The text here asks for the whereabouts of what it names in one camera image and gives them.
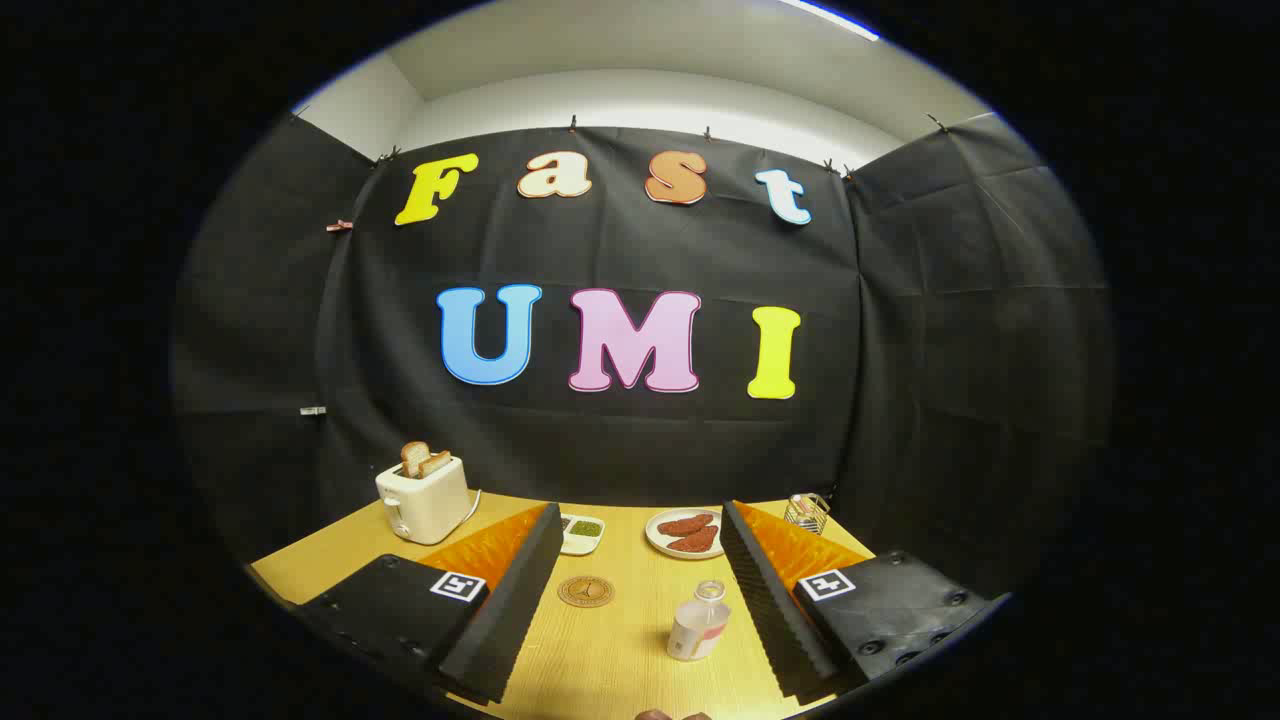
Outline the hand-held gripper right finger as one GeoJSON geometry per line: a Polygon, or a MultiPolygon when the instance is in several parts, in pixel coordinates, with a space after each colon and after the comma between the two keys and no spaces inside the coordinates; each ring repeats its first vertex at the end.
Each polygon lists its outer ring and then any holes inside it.
{"type": "Polygon", "coordinates": [[[800,701],[891,683],[1009,601],[914,553],[868,557],[739,501],[719,537],[780,689],[800,701]]]}

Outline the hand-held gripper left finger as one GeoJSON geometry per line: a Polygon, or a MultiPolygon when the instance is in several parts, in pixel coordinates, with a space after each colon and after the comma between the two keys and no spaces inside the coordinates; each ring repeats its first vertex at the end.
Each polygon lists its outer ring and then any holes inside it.
{"type": "Polygon", "coordinates": [[[420,691],[503,698],[559,556],[558,503],[539,503],[420,560],[384,553],[296,614],[420,691]]]}

